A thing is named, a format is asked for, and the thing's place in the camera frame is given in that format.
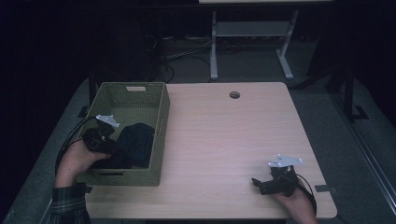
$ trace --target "gray carpet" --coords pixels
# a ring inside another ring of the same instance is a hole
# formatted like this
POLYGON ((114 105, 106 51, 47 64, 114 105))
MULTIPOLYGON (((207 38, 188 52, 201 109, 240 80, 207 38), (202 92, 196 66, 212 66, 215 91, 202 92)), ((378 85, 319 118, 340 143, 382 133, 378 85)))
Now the gray carpet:
MULTIPOLYGON (((274 52, 275 47, 276 43, 269 43, 260 48, 220 54, 217 82, 282 81, 292 86, 304 80, 315 43, 295 42, 290 45, 287 57, 295 75, 294 80, 283 77, 274 52)), ((194 57, 196 56, 208 60, 208 53, 195 54, 194 57)), ((210 78, 208 64, 200 59, 185 58, 170 62, 169 65, 175 71, 170 83, 207 82, 210 78)), ((165 79, 171 75, 169 69, 168 73, 164 73, 165 79)), ((342 93, 326 93, 326 82, 327 78, 323 78, 303 91, 290 91, 321 171, 332 188, 338 210, 339 217, 321 220, 320 223, 396 223, 395 214, 368 168, 349 123, 340 112, 337 102, 342 99, 342 93)), ((84 105, 88 105, 88 95, 88 81, 85 81, 64 111, 4 223, 40 223, 50 202, 57 151, 80 121, 78 113, 84 105)), ((356 127, 374 150, 373 153, 389 179, 396 180, 396 130, 359 82, 356 82, 355 103, 361 105, 370 118, 358 120, 356 127)), ((92 221, 94 224, 143 222, 144 220, 109 219, 92 221)))

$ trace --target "person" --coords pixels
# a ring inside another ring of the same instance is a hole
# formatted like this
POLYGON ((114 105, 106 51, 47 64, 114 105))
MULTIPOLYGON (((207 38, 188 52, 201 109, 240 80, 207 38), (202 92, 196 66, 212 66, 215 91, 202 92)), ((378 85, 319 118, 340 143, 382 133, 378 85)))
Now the person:
MULTIPOLYGON (((94 162, 109 157, 105 153, 89 151, 81 139, 69 146, 55 176, 51 223, 91 223, 85 204, 87 186, 78 183, 77 177, 85 173, 94 162)), ((289 197, 282 194, 273 194, 272 197, 285 206, 297 223, 318 224, 311 202, 300 189, 296 189, 289 197)))

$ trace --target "basket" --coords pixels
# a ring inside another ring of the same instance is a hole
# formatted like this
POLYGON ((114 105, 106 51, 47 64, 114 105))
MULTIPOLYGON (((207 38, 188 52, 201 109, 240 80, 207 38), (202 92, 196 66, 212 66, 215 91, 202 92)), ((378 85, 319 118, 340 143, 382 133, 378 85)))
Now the basket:
MULTIPOLYGON (((154 142, 148 168, 90 169, 78 181, 102 186, 158 186, 163 165, 163 148, 169 115, 169 95, 165 83, 160 82, 104 82, 93 100, 87 118, 113 115, 119 128, 110 135, 117 139, 121 130, 129 125, 145 123, 155 129, 154 142)), ((87 122, 81 136, 95 125, 87 122)))

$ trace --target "sleeve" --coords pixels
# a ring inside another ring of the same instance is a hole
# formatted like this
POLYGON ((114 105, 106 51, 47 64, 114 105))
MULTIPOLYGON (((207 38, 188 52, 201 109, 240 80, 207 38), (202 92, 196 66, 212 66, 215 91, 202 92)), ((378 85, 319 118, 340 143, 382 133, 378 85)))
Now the sleeve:
POLYGON ((91 223, 85 204, 86 190, 85 184, 53 189, 50 223, 91 223))

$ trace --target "floor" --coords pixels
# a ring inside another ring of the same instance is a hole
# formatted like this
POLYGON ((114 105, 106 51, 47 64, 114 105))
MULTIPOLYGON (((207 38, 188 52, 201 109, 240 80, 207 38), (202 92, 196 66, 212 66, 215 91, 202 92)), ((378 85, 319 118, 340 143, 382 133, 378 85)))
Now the floor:
MULTIPOLYGON (((169 39, 168 56, 202 46, 207 39, 176 41, 169 39)), ((216 82, 284 82, 289 87, 307 79, 315 42, 293 41, 287 53, 293 80, 283 77, 275 49, 282 39, 224 40, 219 47, 219 79, 216 82)), ((200 83, 210 81, 209 53, 188 54, 169 60, 162 66, 159 81, 168 83, 200 83)), ((369 119, 351 124, 343 114, 343 93, 329 94, 324 86, 328 77, 303 90, 290 90, 306 134, 318 159, 320 169, 332 190, 338 210, 337 217, 319 223, 396 223, 396 211, 378 184, 375 169, 364 156, 369 152, 380 163, 381 171, 392 186, 396 186, 396 130, 376 107, 368 91, 355 81, 354 104, 360 105, 369 119)), ((53 130, 32 173, 3 223, 47 223, 46 211, 50 203, 53 182, 53 163, 57 148, 70 130, 80 121, 78 113, 89 104, 88 81, 81 83, 64 115, 53 130)), ((144 223, 144 220, 93 219, 92 223, 144 223)))

